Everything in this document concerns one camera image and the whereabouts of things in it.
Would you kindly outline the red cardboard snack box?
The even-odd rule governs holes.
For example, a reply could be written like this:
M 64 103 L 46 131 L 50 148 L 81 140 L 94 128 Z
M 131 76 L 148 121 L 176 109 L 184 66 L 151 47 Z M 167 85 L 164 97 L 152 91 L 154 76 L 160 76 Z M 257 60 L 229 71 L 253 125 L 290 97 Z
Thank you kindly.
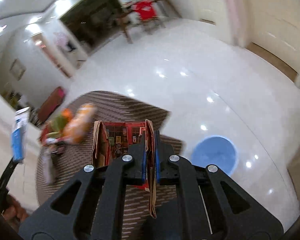
M 149 214 L 156 218 L 157 176 L 155 136 L 151 120 L 142 122 L 94 122 L 91 162 L 95 167 L 109 165 L 114 159 L 124 157 L 133 145 L 144 144 L 142 152 L 143 183 L 141 189 L 150 193 Z

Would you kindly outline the blue white wrapper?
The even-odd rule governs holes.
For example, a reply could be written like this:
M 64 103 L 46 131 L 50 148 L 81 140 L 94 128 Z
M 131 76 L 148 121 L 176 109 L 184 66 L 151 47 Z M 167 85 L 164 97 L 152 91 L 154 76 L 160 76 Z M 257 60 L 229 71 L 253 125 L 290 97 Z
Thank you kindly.
M 25 157 L 26 132 L 29 123 L 30 107 L 16 111 L 11 133 L 12 159 L 15 163 L 22 163 Z

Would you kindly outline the blue plastic trash bin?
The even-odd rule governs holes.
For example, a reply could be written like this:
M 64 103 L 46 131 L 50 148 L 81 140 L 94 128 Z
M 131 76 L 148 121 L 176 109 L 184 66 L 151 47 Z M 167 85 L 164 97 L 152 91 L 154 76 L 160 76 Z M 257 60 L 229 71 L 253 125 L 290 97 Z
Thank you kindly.
M 231 140 L 220 135 L 213 135 L 195 146 L 190 161 L 193 165 L 200 167 L 216 165 L 231 176 L 238 164 L 238 152 Z

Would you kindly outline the orange snack bag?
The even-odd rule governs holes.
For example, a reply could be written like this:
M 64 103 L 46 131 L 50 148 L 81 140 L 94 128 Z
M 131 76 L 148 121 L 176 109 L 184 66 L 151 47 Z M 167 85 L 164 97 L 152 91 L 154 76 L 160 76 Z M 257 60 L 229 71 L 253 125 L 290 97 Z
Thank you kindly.
M 92 103 L 81 105 L 74 118 L 63 129 L 63 141 L 67 144 L 81 143 L 89 132 L 96 111 L 97 107 Z

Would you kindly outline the green plush toy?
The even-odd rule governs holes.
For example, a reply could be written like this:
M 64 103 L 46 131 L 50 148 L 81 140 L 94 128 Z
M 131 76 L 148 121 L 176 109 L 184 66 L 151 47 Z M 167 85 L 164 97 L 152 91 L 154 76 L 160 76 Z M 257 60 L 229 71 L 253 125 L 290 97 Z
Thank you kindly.
M 67 123 L 71 121 L 73 117 L 72 111 L 69 108 L 64 108 L 59 114 L 57 114 L 50 122 L 51 129 L 54 132 L 62 132 Z

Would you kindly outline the wooden dining table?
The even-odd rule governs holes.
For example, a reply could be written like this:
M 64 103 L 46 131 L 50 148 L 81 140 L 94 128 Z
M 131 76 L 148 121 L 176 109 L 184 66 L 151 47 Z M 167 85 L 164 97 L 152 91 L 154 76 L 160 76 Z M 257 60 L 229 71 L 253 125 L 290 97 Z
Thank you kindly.
M 131 6 L 136 3 L 137 1 L 129 2 L 125 7 L 122 7 L 122 12 L 117 16 L 117 21 L 119 22 L 119 26 L 122 30 L 123 35 L 125 36 L 127 42 L 129 44 L 132 44 L 132 38 L 128 32 L 128 27 L 131 26 L 142 26 L 139 20 L 138 15 L 132 11 Z M 170 9 L 173 11 L 173 13 L 176 15 L 177 18 L 183 18 L 180 14 L 180 12 L 176 9 L 176 7 L 172 4 L 170 0 L 153 0 L 153 8 L 157 13 L 157 16 L 162 20 L 163 18 L 168 17 L 168 13 L 164 9 L 161 2 L 165 2 Z

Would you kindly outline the white panel door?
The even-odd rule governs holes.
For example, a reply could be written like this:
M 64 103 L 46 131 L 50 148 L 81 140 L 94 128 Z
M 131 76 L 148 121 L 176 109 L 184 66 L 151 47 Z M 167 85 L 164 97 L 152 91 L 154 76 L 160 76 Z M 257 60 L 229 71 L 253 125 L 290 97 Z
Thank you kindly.
M 248 0 L 252 41 L 300 75 L 300 0 Z

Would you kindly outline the red covered chair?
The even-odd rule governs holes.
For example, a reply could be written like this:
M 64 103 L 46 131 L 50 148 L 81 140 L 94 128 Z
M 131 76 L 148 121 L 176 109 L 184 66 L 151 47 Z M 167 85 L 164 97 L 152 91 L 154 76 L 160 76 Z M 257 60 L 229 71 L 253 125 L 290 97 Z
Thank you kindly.
M 149 27 L 149 22 L 151 21 L 158 21 L 159 25 L 165 28 L 164 23 L 157 16 L 157 13 L 153 8 L 153 2 L 153 0 L 140 0 L 131 6 L 132 11 L 138 15 L 140 23 L 144 28 L 144 31 L 149 34 L 151 34 L 151 29 Z

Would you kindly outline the framed wall picture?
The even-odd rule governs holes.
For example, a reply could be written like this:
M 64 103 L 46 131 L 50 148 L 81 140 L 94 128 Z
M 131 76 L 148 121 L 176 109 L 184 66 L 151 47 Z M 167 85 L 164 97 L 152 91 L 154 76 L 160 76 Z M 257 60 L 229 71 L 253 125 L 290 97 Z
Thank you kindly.
M 10 74 L 17 80 L 20 81 L 26 72 L 26 67 L 22 64 L 19 59 L 15 59 L 10 67 Z

